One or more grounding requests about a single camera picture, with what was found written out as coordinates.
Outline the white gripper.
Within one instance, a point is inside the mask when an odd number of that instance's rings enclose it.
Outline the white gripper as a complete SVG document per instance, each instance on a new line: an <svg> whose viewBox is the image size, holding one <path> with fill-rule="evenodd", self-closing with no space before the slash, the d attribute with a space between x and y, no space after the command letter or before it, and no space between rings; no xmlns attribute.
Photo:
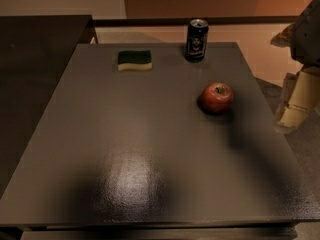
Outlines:
<svg viewBox="0 0 320 240"><path fill-rule="evenodd" d="M320 102L320 0L312 0L296 22L270 41L276 47L289 47L291 57L304 65L283 81L274 129L281 134L296 130Z"/></svg>

